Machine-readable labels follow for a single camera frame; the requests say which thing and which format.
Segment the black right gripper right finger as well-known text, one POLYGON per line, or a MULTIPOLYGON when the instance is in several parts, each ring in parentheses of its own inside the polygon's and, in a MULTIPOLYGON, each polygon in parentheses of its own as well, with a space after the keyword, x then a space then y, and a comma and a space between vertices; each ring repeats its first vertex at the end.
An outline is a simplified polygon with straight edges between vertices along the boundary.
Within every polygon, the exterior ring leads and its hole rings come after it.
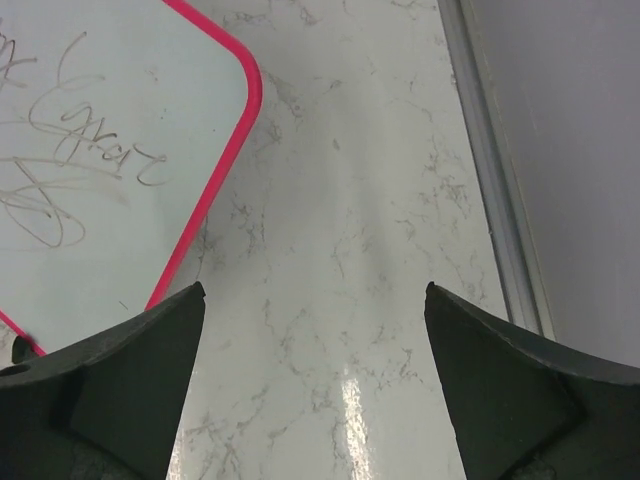
POLYGON ((636 479, 639 370, 430 283, 424 317, 469 479, 636 479))

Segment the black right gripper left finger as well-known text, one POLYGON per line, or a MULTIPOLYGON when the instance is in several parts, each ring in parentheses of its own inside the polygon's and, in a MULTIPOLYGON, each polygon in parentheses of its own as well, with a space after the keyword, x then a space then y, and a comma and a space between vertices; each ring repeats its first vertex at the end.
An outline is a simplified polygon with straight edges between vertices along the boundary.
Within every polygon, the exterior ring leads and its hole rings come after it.
POLYGON ((4 479, 163 479, 205 319, 200 283, 1 371, 4 479))

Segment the aluminium frame rail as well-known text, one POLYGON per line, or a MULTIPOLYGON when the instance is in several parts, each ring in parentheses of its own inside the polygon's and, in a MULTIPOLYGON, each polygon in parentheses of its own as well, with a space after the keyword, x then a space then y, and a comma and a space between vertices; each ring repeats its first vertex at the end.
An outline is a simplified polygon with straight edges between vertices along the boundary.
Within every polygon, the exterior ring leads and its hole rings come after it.
POLYGON ((556 338, 497 88, 472 1, 438 3, 508 320, 556 338))

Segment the pink framed whiteboard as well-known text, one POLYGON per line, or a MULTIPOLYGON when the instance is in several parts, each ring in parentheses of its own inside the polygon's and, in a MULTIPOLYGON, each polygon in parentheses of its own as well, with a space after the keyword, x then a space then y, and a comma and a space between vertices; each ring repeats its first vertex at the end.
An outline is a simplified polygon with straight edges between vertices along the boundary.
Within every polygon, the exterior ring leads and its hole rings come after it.
POLYGON ((45 355, 158 304, 261 104, 189 1, 3 2, 3 322, 45 355))

